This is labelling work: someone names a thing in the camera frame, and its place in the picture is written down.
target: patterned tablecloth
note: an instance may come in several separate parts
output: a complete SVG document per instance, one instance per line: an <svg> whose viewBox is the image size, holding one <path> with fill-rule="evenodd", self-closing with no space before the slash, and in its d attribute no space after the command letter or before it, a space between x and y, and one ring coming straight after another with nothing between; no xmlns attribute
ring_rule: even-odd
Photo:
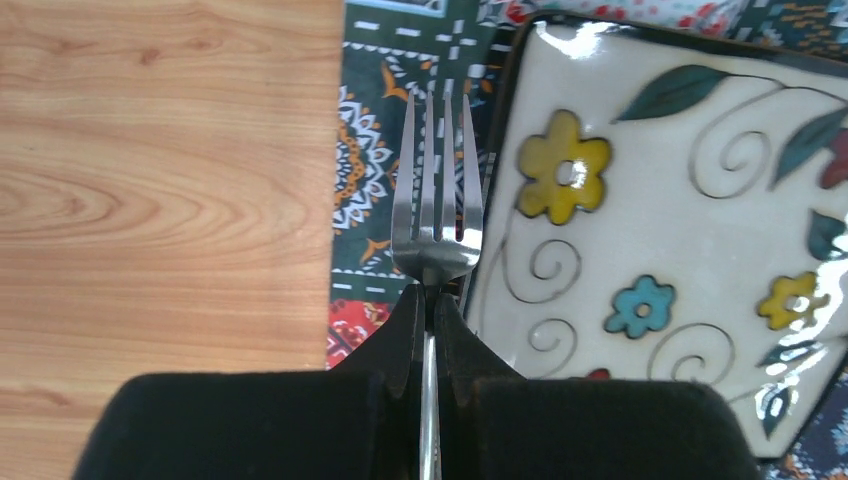
<svg viewBox="0 0 848 480"><path fill-rule="evenodd" d="M347 0L328 368L385 321L408 283L392 267L389 249L407 92L422 99L428 90L468 93L477 145L486 145L515 27L548 8L848 61L848 0ZM848 368L791 452L765 473L768 479L848 480Z"/></svg>

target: table surface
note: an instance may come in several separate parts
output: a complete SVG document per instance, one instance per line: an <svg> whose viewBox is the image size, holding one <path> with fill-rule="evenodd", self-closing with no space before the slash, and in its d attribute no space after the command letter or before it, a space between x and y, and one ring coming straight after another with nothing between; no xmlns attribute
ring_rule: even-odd
<svg viewBox="0 0 848 480"><path fill-rule="evenodd" d="M135 375L323 368L342 15L0 1L0 478Z"/></svg>

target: white plate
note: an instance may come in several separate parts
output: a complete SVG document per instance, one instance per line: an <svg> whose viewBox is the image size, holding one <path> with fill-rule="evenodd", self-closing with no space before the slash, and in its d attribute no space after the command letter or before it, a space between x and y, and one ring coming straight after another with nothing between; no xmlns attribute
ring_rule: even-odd
<svg viewBox="0 0 848 480"><path fill-rule="evenodd" d="M783 454L848 347L846 75L539 17L493 133L470 327L529 377L709 383Z"/></svg>

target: yellow flower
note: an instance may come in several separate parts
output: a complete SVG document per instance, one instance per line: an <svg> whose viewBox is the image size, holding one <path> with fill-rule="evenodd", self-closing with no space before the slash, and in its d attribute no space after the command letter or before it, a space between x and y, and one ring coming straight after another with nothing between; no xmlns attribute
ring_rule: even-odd
<svg viewBox="0 0 848 480"><path fill-rule="evenodd" d="M554 225L571 219L574 209L594 210L604 199L601 172L610 160L609 142L580 140L580 121L573 113L556 112L544 137L533 136L519 152L518 168L530 181L518 194L518 210L534 218L547 212ZM564 163L570 178L557 178Z"/></svg>
<svg viewBox="0 0 848 480"><path fill-rule="evenodd" d="M771 285L771 296L757 306L757 314L768 318L769 328L782 330L799 318L810 318L827 305L830 297L815 297L816 274L802 273L795 278L778 277Z"/></svg>

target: plate rim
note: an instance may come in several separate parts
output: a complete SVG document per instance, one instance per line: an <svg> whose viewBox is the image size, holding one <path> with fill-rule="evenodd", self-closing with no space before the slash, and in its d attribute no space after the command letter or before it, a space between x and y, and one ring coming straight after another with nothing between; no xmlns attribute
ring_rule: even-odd
<svg viewBox="0 0 848 480"><path fill-rule="evenodd" d="M777 47L754 45L732 39L710 37L707 35L676 30L668 27L654 26L641 22L613 21L594 15L575 14L566 10L539 10L530 15L516 31L512 42L512 49L510 50L509 56L504 64L503 79L501 80L498 88L498 94L495 99L492 123L488 132L489 137L483 151L485 159L482 162L485 167L484 171L489 173L485 177L482 185L484 228L488 221L492 197L494 196L490 194L493 193L496 188L498 170L500 167L500 162L498 160L501 150L503 149L506 129L509 126L509 113L512 109L515 86L518 81L519 73L521 72L524 50L530 34L533 32L536 25L540 23L572 28L580 28L589 24L606 23L615 27L615 30L612 32L607 30L602 33L602 35L611 34L616 37L624 37L664 46L685 48L710 55L764 60L773 64L799 69L808 73L828 75L848 80L848 63L840 62L838 60L816 57L807 53L784 50ZM477 283L478 274L479 269L475 268L469 275L463 277L461 280L459 288L459 308L463 317L468 316L468 310L470 308L468 302L469 293L473 291ZM798 440L803 436L803 433L808 429L810 422L816 415L818 415L823 404L831 396L839 377L845 370L846 363L848 363L848 348L846 348L842 355L840 363L841 366L830 376L824 390L816 400L813 408L810 410L809 415L803 422L801 422L801 428L795 433L792 441L784 450L783 454L778 457L757 457L761 467L776 464L792 451L793 447L798 443Z"/></svg>

